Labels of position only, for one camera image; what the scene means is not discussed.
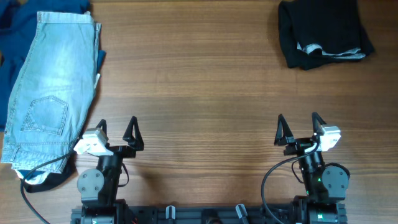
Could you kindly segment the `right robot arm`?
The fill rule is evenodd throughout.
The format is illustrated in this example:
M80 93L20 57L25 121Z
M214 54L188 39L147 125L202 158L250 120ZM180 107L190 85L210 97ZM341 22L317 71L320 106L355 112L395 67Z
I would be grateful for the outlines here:
M313 136L295 138L284 116L277 120L274 144L284 146L285 156L298 162L306 196L296 196L289 204L288 223L347 223L345 205L350 172L338 163L325 163L322 154L341 138L337 126L327 124L318 113L312 113Z

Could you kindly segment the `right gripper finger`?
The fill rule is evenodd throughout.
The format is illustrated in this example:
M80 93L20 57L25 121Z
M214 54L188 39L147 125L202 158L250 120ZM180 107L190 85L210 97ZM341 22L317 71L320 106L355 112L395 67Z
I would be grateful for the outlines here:
M285 146L293 142L294 135L292 134L286 119L284 118L283 114L278 115L274 145Z
M326 122L317 112L313 112L312 113L313 132L318 134L321 130L322 125L326 125Z

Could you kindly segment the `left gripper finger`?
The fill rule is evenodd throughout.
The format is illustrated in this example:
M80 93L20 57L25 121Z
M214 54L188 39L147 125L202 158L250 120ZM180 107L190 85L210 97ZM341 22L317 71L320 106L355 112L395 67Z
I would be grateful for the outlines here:
M105 119L102 119L97 125L96 128L100 128L105 134L107 134L107 123Z
M127 145L132 147L135 151L144 150L144 141L139 130L137 118L132 116L130 122L123 135L123 140L127 142Z

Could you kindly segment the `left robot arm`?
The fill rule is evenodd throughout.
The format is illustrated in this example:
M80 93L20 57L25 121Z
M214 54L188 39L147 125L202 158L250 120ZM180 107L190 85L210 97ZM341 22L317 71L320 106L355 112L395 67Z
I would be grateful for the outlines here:
M116 224L137 223L137 217L124 199L116 198L118 189L126 186L119 182L127 168L125 158L135 158L136 152L144 150L137 118L133 116L123 135L123 146L108 143L106 120L102 119L95 128L87 129L76 144L77 154L88 153L98 158L97 166L80 174L77 182L81 194L81 210L71 214L72 224Z

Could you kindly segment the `light blue denim shorts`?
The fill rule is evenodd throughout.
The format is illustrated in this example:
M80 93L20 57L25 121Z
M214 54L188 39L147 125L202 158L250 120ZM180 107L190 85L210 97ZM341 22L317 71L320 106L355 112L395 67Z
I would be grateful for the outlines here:
M8 102L3 163L62 172L95 97L100 30L89 13L37 13Z

